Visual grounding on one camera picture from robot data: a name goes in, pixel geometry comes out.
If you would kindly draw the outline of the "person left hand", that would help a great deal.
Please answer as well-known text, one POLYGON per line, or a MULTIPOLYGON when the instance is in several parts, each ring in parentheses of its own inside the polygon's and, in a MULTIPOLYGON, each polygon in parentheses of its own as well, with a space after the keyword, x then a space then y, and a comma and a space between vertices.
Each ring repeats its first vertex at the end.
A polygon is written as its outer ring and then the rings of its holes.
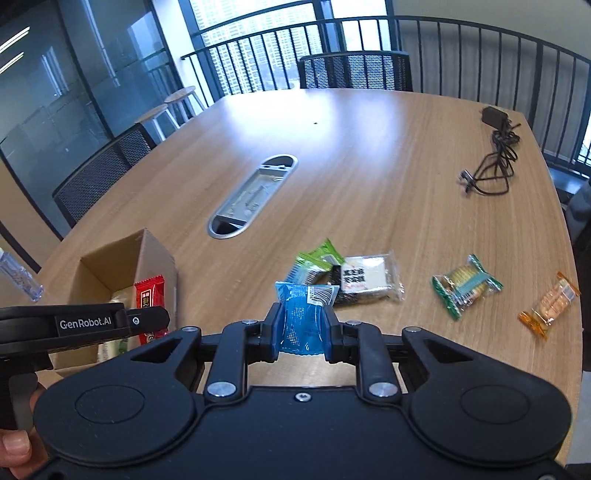
POLYGON ((26 479, 48 461, 48 452, 36 430, 1 430, 1 469, 15 479, 26 479))

